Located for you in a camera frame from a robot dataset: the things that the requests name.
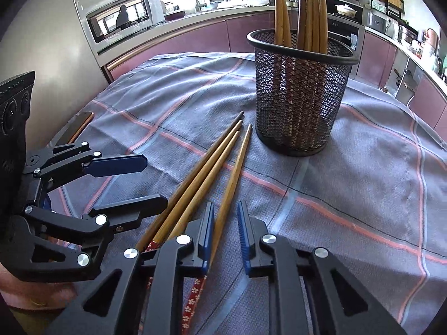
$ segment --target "kitchen counter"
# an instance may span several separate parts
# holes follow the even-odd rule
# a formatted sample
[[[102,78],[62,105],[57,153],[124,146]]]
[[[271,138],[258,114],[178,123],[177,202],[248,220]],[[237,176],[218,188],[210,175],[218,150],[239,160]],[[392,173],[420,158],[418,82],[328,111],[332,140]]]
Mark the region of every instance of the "kitchen counter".
[[[447,85],[445,82],[437,75],[433,70],[427,69],[426,66],[423,65],[421,59],[419,59],[416,55],[414,55],[412,52],[409,52],[407,49],[403,47],[402,44],[395,41],[394,39],[388,37],[385,34],[382,34],[374,29],[371,29],[369,27],[365,27],[366,32],[370,32],[381,39],[384,39],[391,44],[393,44],[396,48],[398,48],[400,51],[402,51],[404,54],[406,54],[411,60],[413,60],[416,65],[421,68],[421,70],[427,75],[427,77],[439,88],[439,90],[444,94],[444,98],[447,100]]]
[[[109,62],[113,61],[117,57],[133,50],[135,47],[141,44],[154,40],[162,35],[174,32],[176,30],[187,28],[188,26],[197,25],[207,20],[214,20],[219,18],[225,18],[232,15],[244,15],[250,13],[259,13],[265,11],[274,11],[274,6],[256,6],[256,7],[230,7],[225,9],[214,9],[210,11],[203,11],[201,13],[187,15],[182,19],[170,21],[167,23],[155,26],[145,32],[139,33],[131,37],[130,39],[123,40],[104,51],[103,53],[96,55],[99,66],[105,66]]]

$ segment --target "oven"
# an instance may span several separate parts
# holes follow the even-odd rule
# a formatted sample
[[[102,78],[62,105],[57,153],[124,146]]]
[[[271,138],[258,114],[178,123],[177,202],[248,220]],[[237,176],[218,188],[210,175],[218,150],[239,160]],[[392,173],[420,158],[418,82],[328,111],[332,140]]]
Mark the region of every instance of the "oven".
[[[355,21],[328,14],[328,36],[346,44],[355,51],[357,56],[361,56],[363,39],[365,38],[364,26]],[[355,78],[357,68],[358,64],[352,66],[349,78]]]

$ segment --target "wooden chopstick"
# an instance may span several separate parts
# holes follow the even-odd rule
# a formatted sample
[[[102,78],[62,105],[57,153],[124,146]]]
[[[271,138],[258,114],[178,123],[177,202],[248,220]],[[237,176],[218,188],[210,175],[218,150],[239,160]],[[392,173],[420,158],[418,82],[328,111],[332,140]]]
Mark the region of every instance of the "wooden chopstick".
[[[275,0],[275,44],[282,45],[284,16],[282,5],[284,0]]]
[[[320,52],[320,2],[312,0],[312,51]]]
[[[137,250],[139,250],[140,252],[146,250],[147,246],[154,238],[154,235],[160,229],[161,225],[166,220],[166,218],[168,217],[169,213],[174,208],[174,206],[177,204],[178,200],[181,198],[185,190],[189,187],[189,185],[192,183],[194,178],[197,176],[197,174],[200,172],[200,170],[203,168],[203,166],[206,164],[209,158],[217,150],[217,148],[225,139],[225,137],[227,137],[228,134],[231,132],[231,130],[238,124],[243,115],[244,112],[240,112],[237,115],[237,117],[232,121],[232,123],[227,127],[227,129],[220,135],[220,137],[213,143],[213,145],[209,148],[209,150],[196,163],[196,165],[188,174],[188,176],[182,181],[180,186],[169,198],[167,208],[157,218],[155,218],[155,220],[151,223],[151,225],[146,229],[145,233],[142,235],[142,237],[135,246]]]
[[[217,212],[213,230],[213,244],[211,246],[210,266],[213,263],[214,256],[219,246],[220,238],[222,237],[222,233],[224,232],[223,227],[225,226],[231,202],[233,201],[234,193],[236,192],[236,187],[241,175],[242,164],[244,163],[245,153],[247,152],[251,132],[252,125],[250,124],[242,141],[241,149],[239,150],[239,153],[237,155],[236,163],[231,172],[230,179],[228,180],[227,188],[225,189],[225,193],[223,194],[223,199],[220,203],[219,211]]]
[[[282,45],[292,47],[292,35],[290,32],[289,12],[285,0],[282,0]]]
[[[188,206],[184,210],[182,216],[180,217],[180,219],[178,220],[174,229],[172,230],[171,234],[169,235],[168,240],[175,238],[178,235],[181,235],[185,231],[186,226],[188,225],[189,219],[194,214],[195,210],[199,206],[202,199],[205,197],[209,188],[215,181],[220,169],[222,168],[222,165],[225,163],[225,160],[227,159],[228,155],[230,154],[231,150],[233,149],[233,146],[239,137],[239,133],[240,133],[240,131],[236,131],[236,133],[232,137],[231,141],[229,142],[228,146],[225,148],[222,155],[220,155],[217,162],[214,164],[212,170],[207,175],[206,179],[202,182],[202,185],[197,190],[194,197],[191,199],[191,202],[188,204]]]
[[[174,208],[171,210],[171,213],[169,213],[169,216],[166,218],[166,220],[161,225],[160,229],[155,234],[153,241],[155,243],[161,244],[164,242],[164,240],[167,238],[169,233],[171,232],[172,228],[175,226],[177,221],[179,220],[180,216],[182,215],[183,211],[188,206],[189,202],[193,198],[194,194],[199,189],[200,185],[202,185],[202,182],[205,180],[208,173],[212,170],[214,164],[220,157],[220,155],[223,153],[225,148],[228,146],[229,142],[235,135],[236,131],[241,127],[242,121],[239,121],[236,126],[233,127],[233,129],[230,131],[230,133],[225,137],[225,139],[222,141],[222,143],[219,145],[217,150],[211,155],[209,160],[205,163],[205,165],[202,167],[202,169],[198,172],[197,176],[193,179],[191,184],[188,186],[188,188],[185,190],[183,195],[180,197]]]
[[[328,53],[328,7],[326,0],[320,0],[320,53]]]
[[[241,148],[239,150],[239,153],[237,155],[236,163],[233,166],[233,170],[230,175],[230,179],[228,180],[227,188],[225,189],[225,193],[223,194],[222,202],[220,203],[219,211],[217,213],[216,221],[214,223],[214,229],[213,229],[213,242],[211,245],[211,257],[210,257],[210,263],[208,267],[211,268],[211,265],[213,264],[213,260],[215,257],[215,254],[217,252],[217,248],[219,246],[220,238],[222,237],[222,233],[224,231],[225,221],[227,220],[228,212],[231,206],[231,202],[234,197],[234,193],[237,188],[237,183],[239,181],[239,177],[241,175],[242,170],[242,164],[244,163],[245,154],[247,152],[247,148],[250,141],[250,136],[252,132],[252,125],[249,125],[247,128],[247,132],[245,133],[244,139],[242,141]],[[203,278],[197,278],[194,282],[194,291],[191,291],[191,294],[189,295],[189,298],[193,298],[194,302],[193,304],[187,302],[187,306],[189,307],[187,312],[187,325],[191,323],[191,319],[194,316],[195,309],[197,307],[197,303],[200,300],[200,295],[202,294],[202,290],[206,283],[206,276]],[[182,329],[182,335],[186,335],[188,333],[188,326],[184,327]]]
[[[298,16],[298,38],[296,40],[296,48],[303,50],[305,48],[306,34],[306,0],[299,0],[299,16]]]
[[[312,9],[313,0],[307,0],[306,2],[306,26],[305,26],[305,50],[310,52],[312,50]]]

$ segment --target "pink cabinet door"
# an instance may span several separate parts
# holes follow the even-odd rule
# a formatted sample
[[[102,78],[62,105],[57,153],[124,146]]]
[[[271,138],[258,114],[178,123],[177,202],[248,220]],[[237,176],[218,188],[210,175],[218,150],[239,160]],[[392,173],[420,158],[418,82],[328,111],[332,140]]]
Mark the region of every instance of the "pink cabinet door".
[[[379,83],[379,87],[385,87],[385,84],[387,84],[387,81],[391,74],[391,69],[393,68],[394,60],[396,59],[396,51],[397,48],[392,44],[390,44],[387,60],[385,62],[384,72],[382,73],[382,78],[381,82]]]
[[[274,29],[274,14],[268,12],[228,19],[227,29],[231,52],[254,52],[247,41],[247,34],[260,29]]]
[[[385,77],[386,74],[384,74],[384,68],[386,67],[388,69],[390,65],[389,56],[394,57],[394,53],[396,53],[396,48],[390,43],[380,39],[374,34],[366,32],[357,75],[376,86],[379,86],[382,81],[385,81],[386,83],[389,74],[388,77]]]
[[[442,113],[441,118],[436,124],[434,130],[444,141],[447,141],[447,107],[444,108],[444,112]]]
[[[425,75],[416,88],[416,94],[410,102],[410,109],[428,126],[435,128],[441,118],[446,102],[442,93]]]
[[[230,52],[225,21],[185,32],[144,50],[113,69],[111,75],[116,79],[155,55],[181,52]]]

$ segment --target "wicker basket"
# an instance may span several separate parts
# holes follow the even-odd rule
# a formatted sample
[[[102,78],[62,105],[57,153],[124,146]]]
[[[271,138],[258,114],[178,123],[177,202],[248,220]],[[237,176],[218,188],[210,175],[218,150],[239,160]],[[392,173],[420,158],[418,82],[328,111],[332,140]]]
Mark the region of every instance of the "wicker basket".
[[[292,46],[297,31],[291,30]],[[359,58],[329,38],[328,54],[274,44],[274,29],[247,35],[256,56],[256,133],[280,153],[308,156],[328,141],[351,66]]]

